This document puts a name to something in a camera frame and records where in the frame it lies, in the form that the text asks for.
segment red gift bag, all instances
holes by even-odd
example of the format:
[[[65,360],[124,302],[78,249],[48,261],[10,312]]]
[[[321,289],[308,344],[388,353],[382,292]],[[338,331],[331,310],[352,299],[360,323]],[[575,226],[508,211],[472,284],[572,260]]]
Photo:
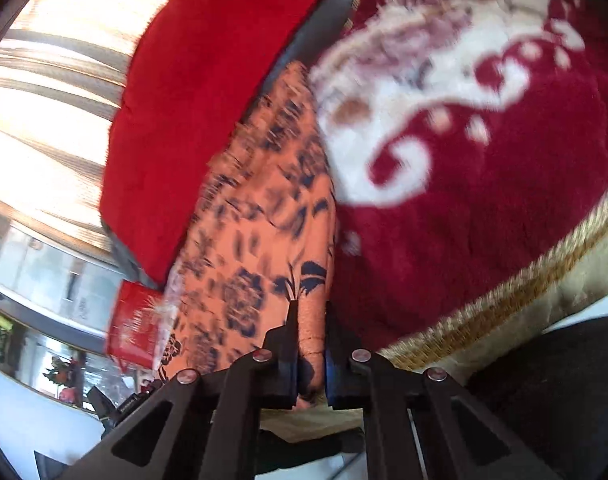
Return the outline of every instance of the red gift bag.
[[[140,283],[124,281],[117,296],[106,353],[118,362],[153,367],[163,294]]]

